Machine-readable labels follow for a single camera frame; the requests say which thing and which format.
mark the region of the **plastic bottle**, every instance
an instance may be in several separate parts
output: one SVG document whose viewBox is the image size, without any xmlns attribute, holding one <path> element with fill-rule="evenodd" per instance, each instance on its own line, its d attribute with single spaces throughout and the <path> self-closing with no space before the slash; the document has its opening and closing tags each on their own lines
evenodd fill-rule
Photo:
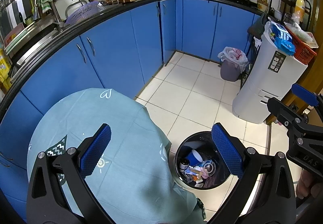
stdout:
<svg viewBox="0 0 323 224">
<path fill-rule="evenodd" d="M 305 12 L 304 0 L 296 0 L 295 11 L 292 17 L 295 23 L 299 24 L 300 22 L 303 22 L 304 12 Z"/>
</svg>

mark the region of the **hand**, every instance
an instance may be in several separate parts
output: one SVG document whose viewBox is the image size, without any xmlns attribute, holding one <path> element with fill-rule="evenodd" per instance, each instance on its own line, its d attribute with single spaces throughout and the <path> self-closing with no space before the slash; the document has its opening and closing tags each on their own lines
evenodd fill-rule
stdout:
<svg viewBox="0 0 323 224">
<path fill-rule="evenodd" d="M 323 183 L 317 183 L 313 187 L 314 177 L 311 173 L 306 171 L 305 169 L 302 170 L 301 177 L 298 180 L 298 184 L 296 187 L 296 196 L 299 199 L 303 199 L 307 197 L 310 193 L 311 195 L 316 198 L 316 196 L 320 193 L 323 189 Z"/>
</svg>

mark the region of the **black countertop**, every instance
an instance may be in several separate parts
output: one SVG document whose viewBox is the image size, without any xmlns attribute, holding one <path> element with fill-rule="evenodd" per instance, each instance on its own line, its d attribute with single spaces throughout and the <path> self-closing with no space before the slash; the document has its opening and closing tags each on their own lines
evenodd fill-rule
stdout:
<svg viewBox="0 0 323 224">
<path fill-rule="evenodd" d="M 62 46 L 76 38 L 77 36 L 83 34 L 87 30 L 91 29 L 92 27 L 110 19 L 116 15 L 119 15 L 123 12 L 129 11 L 136 7 L 158 2 L 162 0 L 139 0 L 132 3 L 127 4 L 120 4 L 114 7 L 108 8 L 104 11 L 101 11 L 88 19 L 77 23 L 67 29 L 65 29 L 62 33 L 56 36 L 54 39 L 49 41 L 48 43 L 44 44 L 41 50 L 39 50 L 38 54 L 35 54 L 31 59 L 29 59 L 17 72 L 15 76 L 15 82 L 13 83 L 12 87 L 4 97 L 0 105 L 0 121 L 2 121 L 6 110 L 8 109 L 9 105 L 17 95 L 18 91 L 22 88 L 24 83 L 27 79 L 49 58 L 51 57 L 56 51 L 58 51 Z M 257 15 L 261 15 L 262 12 L 256 8 L 255 3 L 253 6 L 247 6 L 245 4 L 240 4 L 239 0 L 210 0 L 214 2 L 219 2 L 221 4 L 227 4 L 230 6 L 234 6 L 243 10 L 247 10 Z"/>
</svg>

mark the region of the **blue paper cup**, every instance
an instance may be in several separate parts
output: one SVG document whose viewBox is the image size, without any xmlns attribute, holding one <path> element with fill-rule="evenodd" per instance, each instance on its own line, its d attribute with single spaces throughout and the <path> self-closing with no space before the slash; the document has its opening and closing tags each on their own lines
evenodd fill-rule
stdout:
<svg viewBox="0 0 323 224">
<path fill-rule="evenodd" d="M 196 165 L 203 162 L 201 155 L 195 149 L 192 149 L 192 151 L 187 155 L 186 158 L 190 161 L 191 167 L 195 167 Z"/>
</svg>

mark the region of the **white tile floor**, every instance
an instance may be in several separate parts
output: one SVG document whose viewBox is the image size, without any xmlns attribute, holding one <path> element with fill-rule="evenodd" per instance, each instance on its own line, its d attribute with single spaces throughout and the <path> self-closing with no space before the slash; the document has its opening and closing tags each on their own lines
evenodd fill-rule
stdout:
<svg viewBox="0 0 323 224">
<path fill-rule="evenodd" d="M 257 125 L 246 122 L 231 112 L 232 101 L 239 89 L 240 81 L 227 82 L 220 77 L 218 64 L 176 52 L 136 101 L 146 106 L 152 121 L 172 142 L 170 159 L 183 140 L 193 133 L 211 130 L 216 122 L 220 122 L 230 135 L 238 137 L 246 147 L 254 147 L 259 153 L 266 154 L 269 127 L 265 123 Z M 270 154 L 286 152 L 287 141 L 284 127 L 274 125 Z M 293 178 L 298 178 L 296 165 L 291 165 L 291 171 Z M 236 181 L 237 177 L 230 176 L 215 189 L 193 191 L 207 209 L 207 220 L 219 209 Z M 257 181 L 242 214 L 247 212 L 259 183 Z"/>
</svg>

